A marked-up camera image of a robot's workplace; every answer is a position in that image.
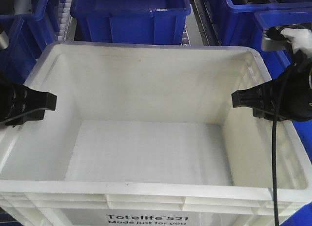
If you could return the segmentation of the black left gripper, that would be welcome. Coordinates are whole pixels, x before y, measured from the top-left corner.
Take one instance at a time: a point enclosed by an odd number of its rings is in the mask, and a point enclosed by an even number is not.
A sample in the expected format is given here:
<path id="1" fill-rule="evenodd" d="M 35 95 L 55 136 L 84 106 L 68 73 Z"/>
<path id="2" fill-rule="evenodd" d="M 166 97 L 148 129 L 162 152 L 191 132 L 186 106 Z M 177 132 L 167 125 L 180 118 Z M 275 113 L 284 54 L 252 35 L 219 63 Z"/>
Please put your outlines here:
<path id="1" fill-rule="evenodd" d="M 28 121 L 44 119 L 45 110 L 54 111 L 57 96 L 49 92 L 40 92 L 24 85 L 12 82 L 4 72 L 0 73 L 0 122 L 3 123 L 11 113 L 14 98 L 14 114 L 26 114 L 5 122 L 6 126 L 22 125 Z"/>

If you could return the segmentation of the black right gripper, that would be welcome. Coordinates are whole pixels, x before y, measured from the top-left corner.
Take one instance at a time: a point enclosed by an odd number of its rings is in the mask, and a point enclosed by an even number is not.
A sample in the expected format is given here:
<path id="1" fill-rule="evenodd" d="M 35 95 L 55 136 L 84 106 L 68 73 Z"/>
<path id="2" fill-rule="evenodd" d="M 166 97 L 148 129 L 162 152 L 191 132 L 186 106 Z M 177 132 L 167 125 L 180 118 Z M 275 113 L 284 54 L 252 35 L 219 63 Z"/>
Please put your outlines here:
<path id="1" fill-rule="evenodd" d="M 278 97 L 282 93 L 278 115 L 281 120 L 305 122 L 312 119 L 312 66 L 283 72 L 278 78 L 231 94 L 233 108 L 249 107 L 253 116 L 274 120 Z"/>

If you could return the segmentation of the plastic wrapped right arm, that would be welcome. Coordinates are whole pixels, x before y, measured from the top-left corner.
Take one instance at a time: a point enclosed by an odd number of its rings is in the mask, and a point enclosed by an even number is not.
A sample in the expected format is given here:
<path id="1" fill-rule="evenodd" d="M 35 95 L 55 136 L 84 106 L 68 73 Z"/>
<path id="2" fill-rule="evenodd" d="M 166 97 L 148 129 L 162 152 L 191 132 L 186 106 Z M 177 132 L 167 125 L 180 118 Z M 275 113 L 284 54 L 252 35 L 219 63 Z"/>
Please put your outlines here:
<path id="1" fill-rule="evenodd" d="M 291 62 L 285 70 L 264 85 L 265 110 L 253 110 L 255 117 L 308 121 L 312 118 L 312 32 L 299 24 L 274 26 L 262 35 L 265 51 L 284 50 Z"/>

